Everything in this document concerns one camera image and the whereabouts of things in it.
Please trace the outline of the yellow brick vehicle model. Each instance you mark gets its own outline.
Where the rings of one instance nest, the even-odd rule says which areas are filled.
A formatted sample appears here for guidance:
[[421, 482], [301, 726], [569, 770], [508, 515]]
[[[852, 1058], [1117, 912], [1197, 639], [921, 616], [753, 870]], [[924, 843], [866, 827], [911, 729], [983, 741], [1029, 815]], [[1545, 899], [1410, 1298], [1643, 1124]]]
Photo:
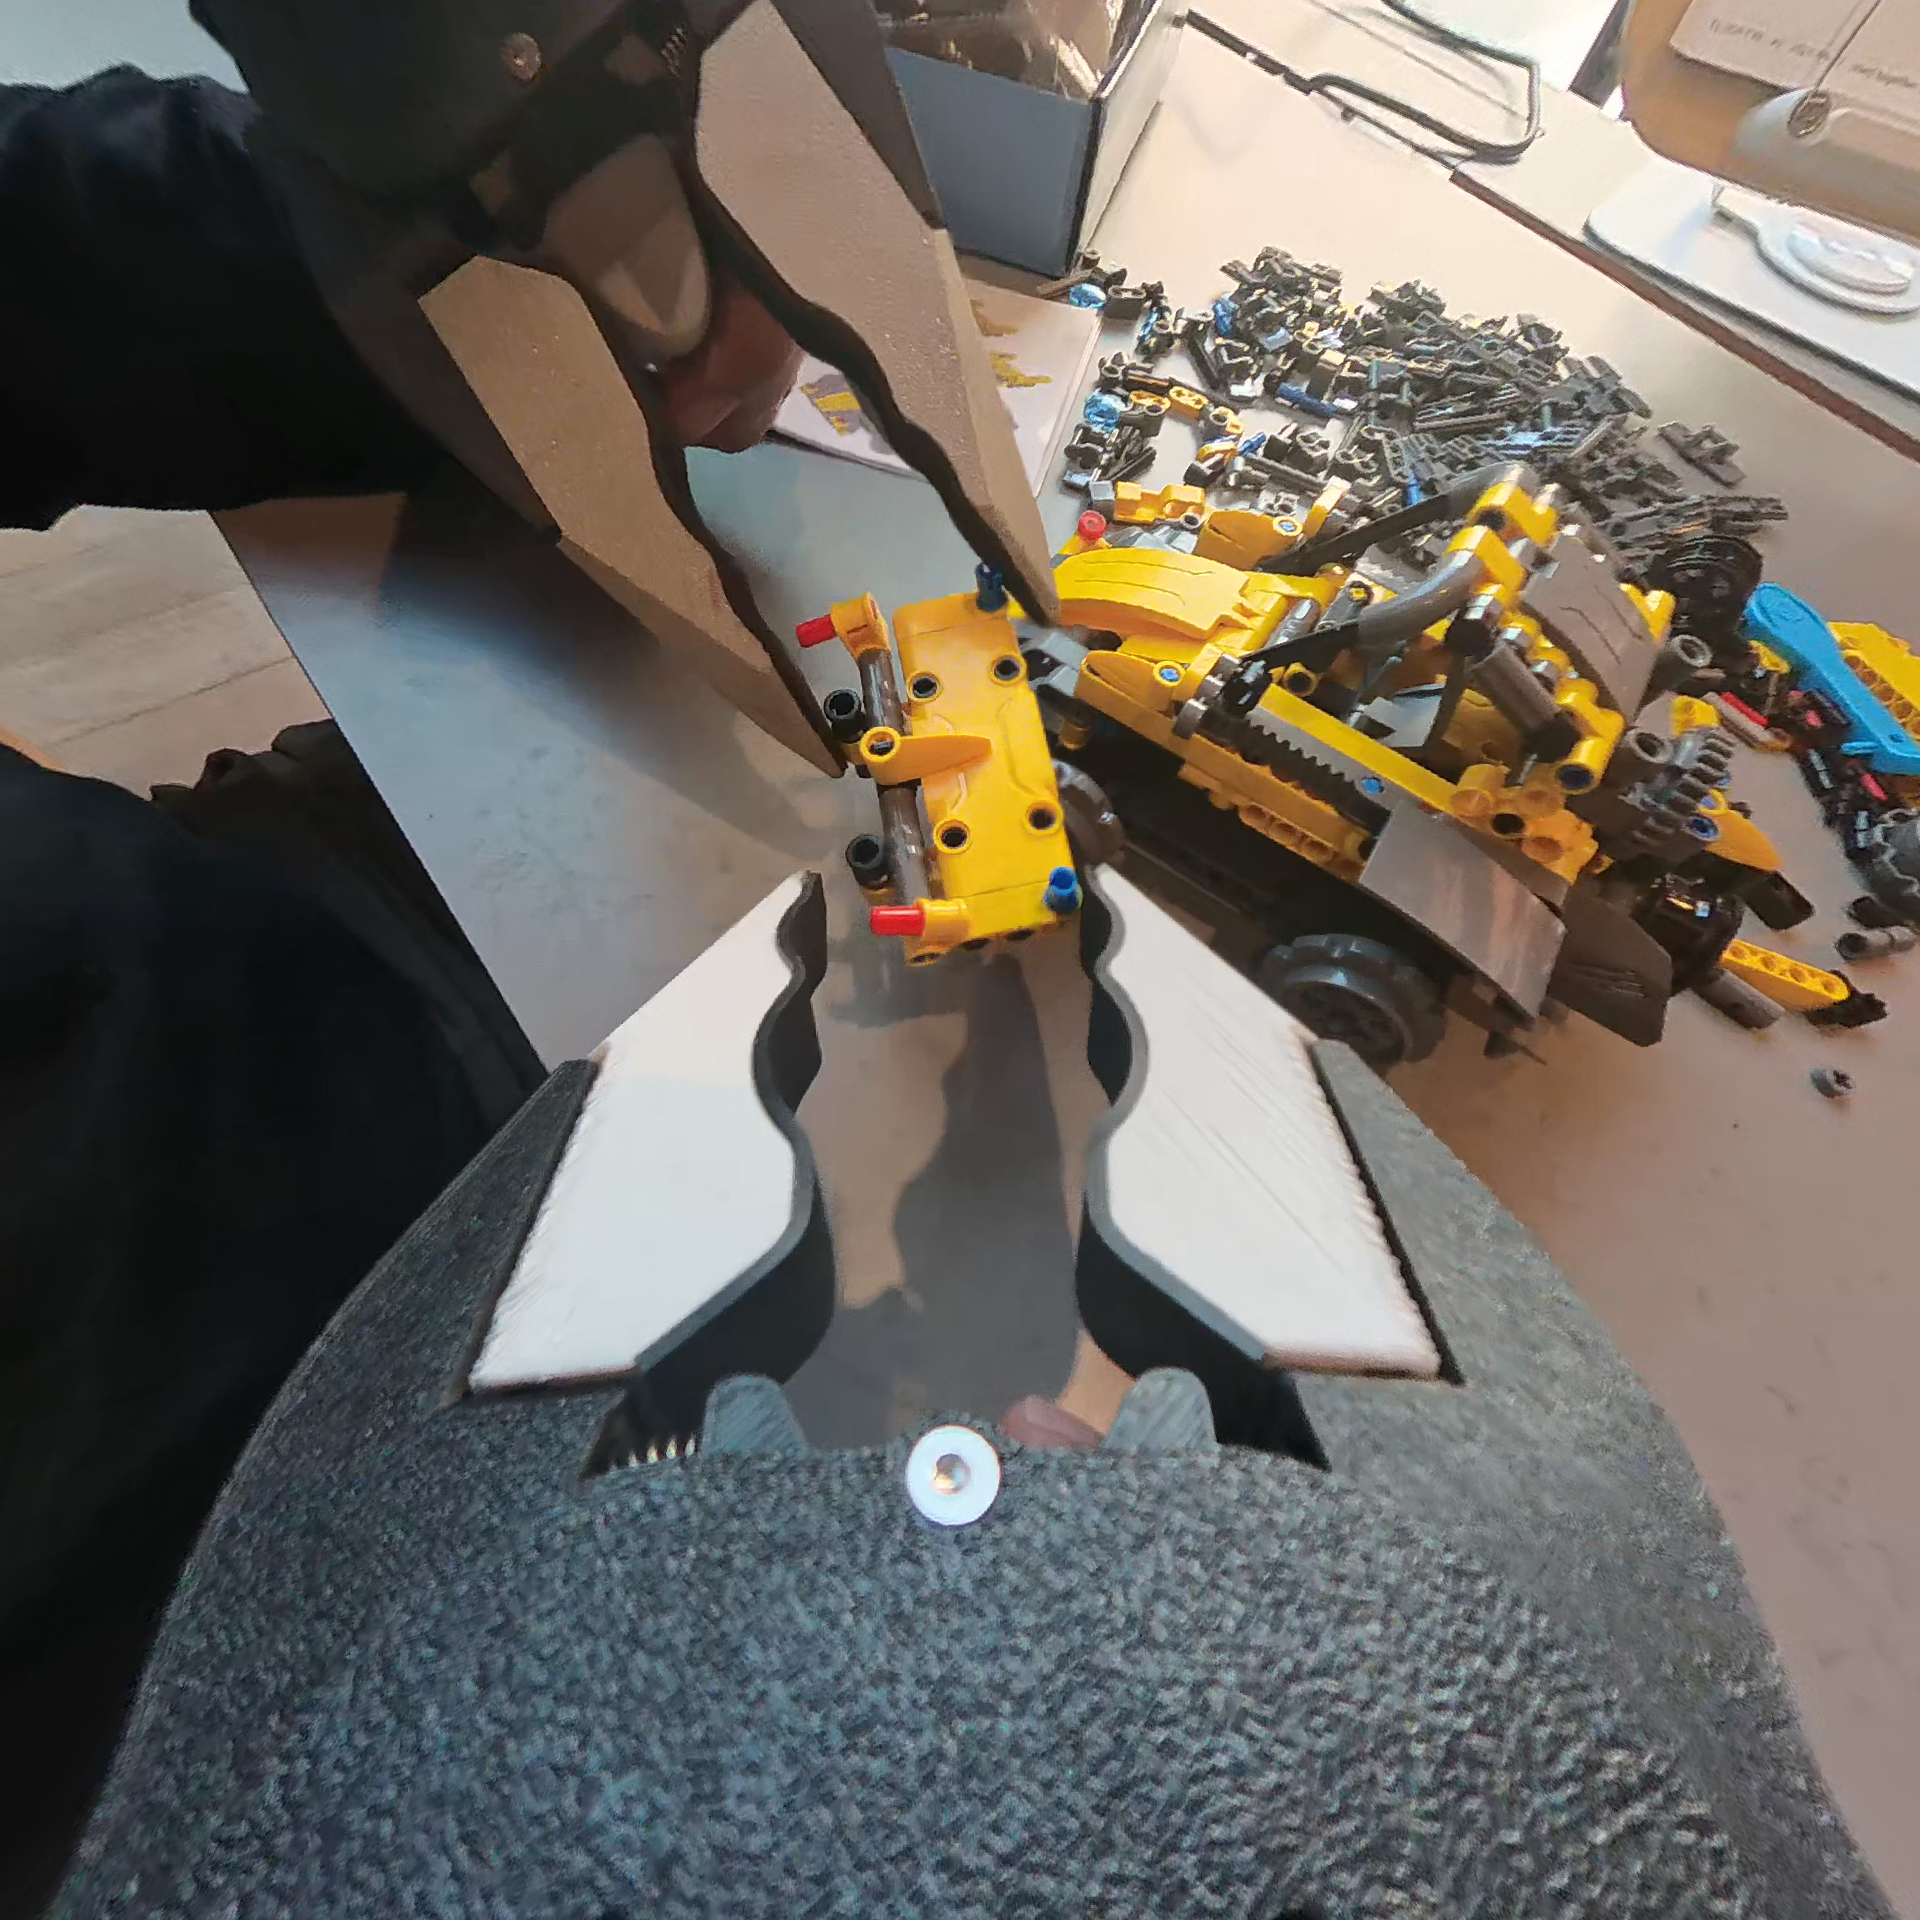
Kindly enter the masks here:
[[1811, 919], [1731, 793], [1731, 641], [1528, 469], [1370, 526], [1091, 515], [1054, 577], [1029, 661], [1081, 822], [1314, 1036], [1395, 1068], [1452, 1020], [1503, 1055], [1787, 1014], [1718, 972]]

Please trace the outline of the yellow holed beam brick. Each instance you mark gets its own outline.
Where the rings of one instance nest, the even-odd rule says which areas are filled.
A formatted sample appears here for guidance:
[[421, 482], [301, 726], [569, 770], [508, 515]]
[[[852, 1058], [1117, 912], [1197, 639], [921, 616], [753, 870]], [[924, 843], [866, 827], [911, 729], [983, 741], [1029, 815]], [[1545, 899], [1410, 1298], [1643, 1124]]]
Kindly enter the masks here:
[[1816, 1026], [1859, 1030], [1886, 1020], [1884, 1000], [1861, 992], [1844, 972], [1771, 948], [1732, 939], [1718, 957], [1718, 972]]

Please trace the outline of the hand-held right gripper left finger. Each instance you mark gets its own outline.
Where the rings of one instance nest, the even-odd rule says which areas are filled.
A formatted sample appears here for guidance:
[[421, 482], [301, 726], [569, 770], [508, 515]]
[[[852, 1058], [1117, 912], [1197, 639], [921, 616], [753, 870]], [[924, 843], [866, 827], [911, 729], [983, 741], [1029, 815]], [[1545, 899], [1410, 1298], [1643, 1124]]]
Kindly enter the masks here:
[[823, 878], [793, 874], [618, 1025], [486, 1311], [469, 1392], [634, 1369], [661, 1397], [786, 1378], [834, 1311], [799, 1109], [820, 1066]]

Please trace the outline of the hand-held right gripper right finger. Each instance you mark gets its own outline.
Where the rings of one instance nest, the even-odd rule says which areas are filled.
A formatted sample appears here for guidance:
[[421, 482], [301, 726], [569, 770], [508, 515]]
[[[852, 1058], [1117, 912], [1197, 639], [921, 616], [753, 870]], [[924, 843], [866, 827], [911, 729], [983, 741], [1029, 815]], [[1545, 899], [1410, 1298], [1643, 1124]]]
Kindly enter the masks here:
[[1082, 1320], [1136, 1373], [1179, 1336], [1264, 1369], [1433, 1382], [1440, 1347], [1314, 1038], [1114, 869], [1084, 874]]

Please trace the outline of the large yellow panel brick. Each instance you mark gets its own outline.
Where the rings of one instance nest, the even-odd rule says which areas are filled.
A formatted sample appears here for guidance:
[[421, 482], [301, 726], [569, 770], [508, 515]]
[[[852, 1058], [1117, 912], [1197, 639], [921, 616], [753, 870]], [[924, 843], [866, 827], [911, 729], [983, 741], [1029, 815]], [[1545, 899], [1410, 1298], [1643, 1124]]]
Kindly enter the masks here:
[[1872, 624], [1832, 624], [1838, 655], [1855, 680], [1903, 729], [1917, 729], [1917, 655]]

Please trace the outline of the small yellow brick assembly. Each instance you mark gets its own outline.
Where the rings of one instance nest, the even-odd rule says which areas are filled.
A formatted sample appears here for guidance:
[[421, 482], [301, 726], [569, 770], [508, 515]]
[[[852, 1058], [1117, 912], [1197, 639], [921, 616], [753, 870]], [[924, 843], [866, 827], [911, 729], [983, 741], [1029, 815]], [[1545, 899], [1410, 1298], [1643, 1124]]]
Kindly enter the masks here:
[[1016, 609], [983, 582], [881, 615], [872, 597], [797, 624], [834, 643], [855, 690], [825, 700], [828, 734], [876, 792], [876, 832], [847, 848], [870, 932], [908, 966], [1026, 941], [1082, 899]]

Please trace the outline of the blue cardboard box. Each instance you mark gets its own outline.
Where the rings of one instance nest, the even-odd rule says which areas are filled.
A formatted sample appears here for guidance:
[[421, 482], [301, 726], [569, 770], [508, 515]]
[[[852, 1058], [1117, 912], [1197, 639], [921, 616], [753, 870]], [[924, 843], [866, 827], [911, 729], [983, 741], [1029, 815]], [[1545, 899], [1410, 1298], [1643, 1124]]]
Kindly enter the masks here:
[[887, 44], [929, 178], [959, 253], [1043, 278], [1091, 241], [1164, 94], [1186, 22], [1162, 8], [1087, 103]]

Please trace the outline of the person's dark clothing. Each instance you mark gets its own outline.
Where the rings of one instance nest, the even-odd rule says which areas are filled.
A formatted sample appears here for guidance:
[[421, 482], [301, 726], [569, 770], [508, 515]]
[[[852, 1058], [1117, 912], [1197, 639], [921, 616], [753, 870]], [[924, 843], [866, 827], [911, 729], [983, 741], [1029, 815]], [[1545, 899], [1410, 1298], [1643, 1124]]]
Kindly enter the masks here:
[[4, 751], [2, 1872], [36, 1916], [278, 1386], [545, 1071], [334, 723]]

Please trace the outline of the person's left forearm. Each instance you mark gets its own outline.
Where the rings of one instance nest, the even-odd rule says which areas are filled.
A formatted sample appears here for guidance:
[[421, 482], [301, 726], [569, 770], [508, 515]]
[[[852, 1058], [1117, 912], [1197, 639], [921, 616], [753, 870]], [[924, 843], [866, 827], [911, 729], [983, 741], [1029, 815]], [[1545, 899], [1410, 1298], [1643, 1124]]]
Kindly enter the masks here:
[[419, 489], [447, 465], [350, 348], [252, 103], [112, 66], [2, 87], [2, 528]]

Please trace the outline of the dark grey sprocket wheel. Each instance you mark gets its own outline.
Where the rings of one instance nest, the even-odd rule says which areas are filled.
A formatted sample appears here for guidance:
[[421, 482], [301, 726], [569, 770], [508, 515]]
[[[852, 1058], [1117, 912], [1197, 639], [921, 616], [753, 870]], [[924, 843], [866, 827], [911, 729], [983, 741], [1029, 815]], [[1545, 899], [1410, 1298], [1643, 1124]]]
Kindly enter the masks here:
[[1848, 915], [1859, 924], [1917, 927], [1917, 813], [1859, 808], [1843, 843], [1864, 887]]

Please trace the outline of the printed paper sheet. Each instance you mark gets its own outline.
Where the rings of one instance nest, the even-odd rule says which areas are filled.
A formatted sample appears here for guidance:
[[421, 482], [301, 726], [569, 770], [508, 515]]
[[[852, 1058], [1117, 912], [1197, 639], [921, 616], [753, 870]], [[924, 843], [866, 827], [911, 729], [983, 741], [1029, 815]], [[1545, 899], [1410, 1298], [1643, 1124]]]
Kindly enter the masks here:
[[1691, 3], [1667, 47], [1778, 91], [1822, 85], [1916, 112], [1916, 3]]

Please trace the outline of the instruction booklet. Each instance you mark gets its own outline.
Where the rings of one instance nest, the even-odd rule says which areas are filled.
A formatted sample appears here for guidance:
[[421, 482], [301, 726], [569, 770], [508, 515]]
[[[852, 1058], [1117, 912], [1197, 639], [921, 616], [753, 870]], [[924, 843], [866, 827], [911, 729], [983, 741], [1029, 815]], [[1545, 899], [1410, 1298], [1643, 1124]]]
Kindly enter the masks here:
[[[973, 319], [987, 348], [999, 399], [1014, 425], [1023, 470], [1041, 493], [1054, 459], [1081, 420], [1099, 350], [1099, 315], [1091, 307], [1041, 300], [1032, 293], [965, 278]], [[786, 444], [908, 476], [847, 380], [817, 358], [781, 405], [775, 438]]]

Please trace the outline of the white metal stand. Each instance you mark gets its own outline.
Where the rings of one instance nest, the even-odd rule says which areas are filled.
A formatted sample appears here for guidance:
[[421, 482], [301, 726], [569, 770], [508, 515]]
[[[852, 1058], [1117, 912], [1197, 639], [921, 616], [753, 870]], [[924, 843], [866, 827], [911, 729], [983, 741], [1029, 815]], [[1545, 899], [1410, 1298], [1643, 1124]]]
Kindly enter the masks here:
[[1732, 137], [1732, 178], [1658, 161], [1589, 216], [1614, 253], [1701, 292], [1692, 256], [1716, 228], [1742, 235], [1761, 267], [1817, 302], [1873, 322], [1917, 308], [1916, 125], [1828, 85], [1777, 94]]

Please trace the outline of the pile of grey brick pieces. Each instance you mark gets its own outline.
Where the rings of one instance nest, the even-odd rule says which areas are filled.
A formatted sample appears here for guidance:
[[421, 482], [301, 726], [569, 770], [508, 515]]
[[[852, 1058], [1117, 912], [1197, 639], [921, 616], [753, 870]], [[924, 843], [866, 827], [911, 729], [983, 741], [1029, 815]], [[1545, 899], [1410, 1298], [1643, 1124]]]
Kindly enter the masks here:
[[1328, 262], [1265, 246], [1206, 305], [1087, 253], [1061, 300], [1114, 335], [1059, 483], [1108, 510], [1160, 473], [1204, 507], [1303, 516], [1346, 487], [1352, 524], [1435, 509], [1480, 469], [1528, 467], [1632, 567], [1788, 521], [1714, 425], [1660, 419], [1626, 375], [1539, 317], [1452, 312], [1423, 282], [1358, 300]]

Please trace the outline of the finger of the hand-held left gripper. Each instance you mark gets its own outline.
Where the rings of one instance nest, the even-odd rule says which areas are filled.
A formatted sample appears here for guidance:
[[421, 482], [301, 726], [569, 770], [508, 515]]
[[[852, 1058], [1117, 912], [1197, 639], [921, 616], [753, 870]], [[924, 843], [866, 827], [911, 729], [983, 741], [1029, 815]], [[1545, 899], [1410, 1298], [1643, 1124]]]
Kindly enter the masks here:
[[947, 225], [864, 3], [692, 5], [692, 164], [729, 267], [839, 369], [1030, 619], [1050, 546]]
[[712, 548], [677, 447], [656, 434], [587, 300], [486, 255], [421, 296], [425, 324], [589, 582], [793, 757], [846, 770], [818, 700]]

